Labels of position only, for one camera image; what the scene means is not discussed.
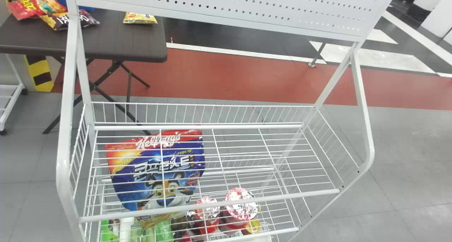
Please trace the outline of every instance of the red floor stripe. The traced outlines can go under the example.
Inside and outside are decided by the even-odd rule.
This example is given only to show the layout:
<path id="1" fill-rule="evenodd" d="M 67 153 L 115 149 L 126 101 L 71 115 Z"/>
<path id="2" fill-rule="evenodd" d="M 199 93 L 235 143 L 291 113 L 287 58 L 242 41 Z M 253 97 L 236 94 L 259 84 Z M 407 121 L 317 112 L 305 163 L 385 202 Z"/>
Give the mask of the red floor stripe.
<path id="1" fill-rule="evenodd" d="M 89 78 L 97 79 L 111 65 L 96 60 Z M 133 96 L 313 103 L 336 66 L 272 60 L 238 55 L 168 49 L 163 64 L 125 62 L 150 83 L 132 80 Z M 59 73 L 53 92 L 61 92 Z M 438 76 L 363 69 L 369 106 L 452 110 L 452 79 Z M 126 95 L 127 73 L 118 69 L 100 87 L 111 95 Z M 328 104 L 356 105 L 351 69 L 328 97 Z"/>

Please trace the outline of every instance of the yellow and black striped post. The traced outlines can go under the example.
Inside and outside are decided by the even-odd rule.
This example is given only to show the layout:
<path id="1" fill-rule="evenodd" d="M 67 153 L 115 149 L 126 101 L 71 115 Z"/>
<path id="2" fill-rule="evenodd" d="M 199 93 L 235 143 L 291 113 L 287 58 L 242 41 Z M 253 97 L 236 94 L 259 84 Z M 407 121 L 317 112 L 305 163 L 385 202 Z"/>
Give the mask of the yellow and black striped post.
<path id="1" fill-rule="evenodd" d="M 50 75 L 49 63 L 46 57 L 36 55 L 26 55 L 24 57 L 36 91 L 50 92 L 53 88 L 53 79 Z"/>

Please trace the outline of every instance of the white floor stripe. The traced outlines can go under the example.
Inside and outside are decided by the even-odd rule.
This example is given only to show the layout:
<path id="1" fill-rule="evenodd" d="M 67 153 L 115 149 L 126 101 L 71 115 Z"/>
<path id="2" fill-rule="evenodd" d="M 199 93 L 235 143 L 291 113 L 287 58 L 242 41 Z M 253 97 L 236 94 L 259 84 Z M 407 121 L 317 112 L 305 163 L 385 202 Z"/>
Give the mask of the white floor stripe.
<path id="1" fill-rule="evenodd" d="M 316 50 L 319 50 L 321 42 L 310 41 Z M 326 44 L 321 55 L 328 62 L 340 63 L 347 54 L 350 47 Z M 382 52 L 368 49 L 358 51 L 361 65 L 373 66 L 379 68 L 389 68 L 396 70 L 420 71 L 426 73 L 435 73 L 426 66 L 421 60 L 413 55 Z"/>
<path id="2" fill-rule="evenodd" d="M 391 37 L 389 37 L 386 33 L 384 33 L 380 29 L 372 29 L 367 39 L 371 41 L 381 41 L 392 44 L 398 44 L 397 41 L 394 41 Z"/>
<path id="3" fill-rule="evenodd" d="M 307 58 L 307 57 L 294 57 L 294 56 L 290 56 L 290 55 L 275 55 L 275 54 L 267 54 L 267 53 L 259 53 L 259 52 L 236 51 L 236 50 L 210 48 L 210 47 L 195 46 L 195 45 L 177 44 L 177 43 L 171 43 L 171 42 L 167 42 L 166 47 L 174 48 L 174 49 L 182 49 L 182 50 L 212 52 L 212 53 L 221 53 L 221 54 L 229 54 L 229 55 L 243 55 L 246 57 L 260 57 L 260 58 L 270 58 L 270 59 L 277 59 L 277 60 L 298 61 L 298 62 L 310 62 L 312 60 L 312 58 Z M 318 59 L 316 63 L 326 64 L 326 62 L 321 59 Z"/>
<path id="4" fill-rule="evenodd" d="M 450 73 L 437 72 L 436 74 L 438 74 L 439 76 L 444 77 L 444 78 L 452 78 L 452 74 L 450 74 Z"/>
<path id="5" fill-rule="evenodd" d="M 427 37 L 423 36 L 421 33 L 413 29 L 411 26 L 407 25 L 405 22 L 398 19 L 396 16 L 391 13 L 385 11 L 383 13 L 383 17 L 386 18 L 389 22 L 396 25 L 402 31 L 410 35 L 413 39 L 418 41 L 420 44 L 424 45 L 431 52 L 435 53 L 438 57 L 441 57 L 444 61 L 452 65 L 452 54 L 447 52 L 445 49 L 440 47 L 438 44 L 434 43 Z"/>

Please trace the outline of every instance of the perforated metal panel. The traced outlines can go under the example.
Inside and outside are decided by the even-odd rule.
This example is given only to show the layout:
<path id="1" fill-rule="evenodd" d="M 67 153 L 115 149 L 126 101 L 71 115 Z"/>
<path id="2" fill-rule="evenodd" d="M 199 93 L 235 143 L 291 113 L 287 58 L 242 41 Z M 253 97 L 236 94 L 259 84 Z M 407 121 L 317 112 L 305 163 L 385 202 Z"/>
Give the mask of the perforated metal panel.
<path id="1" fill-rule="evenodd" d="M 390 0 L 76 1 L 79 5 L 358 41 L 368 34 Z"/>

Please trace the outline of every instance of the tiger cartoon character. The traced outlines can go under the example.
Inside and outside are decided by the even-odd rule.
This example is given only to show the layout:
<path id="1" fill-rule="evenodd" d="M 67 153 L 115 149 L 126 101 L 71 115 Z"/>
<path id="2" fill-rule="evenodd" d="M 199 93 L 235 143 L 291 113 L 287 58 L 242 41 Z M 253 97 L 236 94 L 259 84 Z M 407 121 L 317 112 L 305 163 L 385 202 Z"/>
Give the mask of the tiger cartoon character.
<path id="1" fill-rule="evenodd" d="M 153 174 L 149 174 L 146 178 L 146 187 L 150 187 L 151 193 L 149 197 L 138 203 L 138 209 L 154 209 L 166 207 L 174 207 L 186 205 L 189 203 L 193 190 L 181 186 L 184 180 L 184 172 L 174 172 L 172 179 L 158 181 Z"/>

